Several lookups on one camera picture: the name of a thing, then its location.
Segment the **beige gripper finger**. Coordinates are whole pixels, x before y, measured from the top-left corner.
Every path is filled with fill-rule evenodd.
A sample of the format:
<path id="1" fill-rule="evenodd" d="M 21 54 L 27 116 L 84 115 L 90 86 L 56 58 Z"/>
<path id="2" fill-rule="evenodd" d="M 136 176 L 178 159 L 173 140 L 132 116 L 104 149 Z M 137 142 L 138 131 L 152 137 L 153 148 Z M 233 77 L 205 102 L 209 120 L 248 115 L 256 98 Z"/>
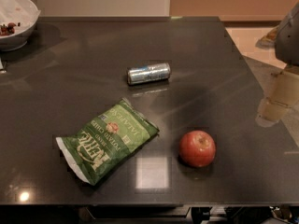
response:
<path id="1" fill-rule="evenodd" d="M 272 127 L 277 124 L 289 111 L 285 105 L 272 103 L 268 98 L 264 97 L 259 106 L 256 116 L 256 123 L 261 127 Z"/>

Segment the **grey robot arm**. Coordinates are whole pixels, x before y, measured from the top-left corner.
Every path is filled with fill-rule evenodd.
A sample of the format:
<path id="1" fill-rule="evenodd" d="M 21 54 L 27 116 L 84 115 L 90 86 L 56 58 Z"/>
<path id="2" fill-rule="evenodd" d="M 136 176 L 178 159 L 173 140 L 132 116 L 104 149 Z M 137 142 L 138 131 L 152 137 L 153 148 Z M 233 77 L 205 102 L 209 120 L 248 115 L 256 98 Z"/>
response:
<path id="1" fill-rule="evenodd" d="M 264 90 L 256 117 L 262 127 L 278 123 L 299 101 L 299 4 L 278 26 L 275 55 L 286 66 Z"/>

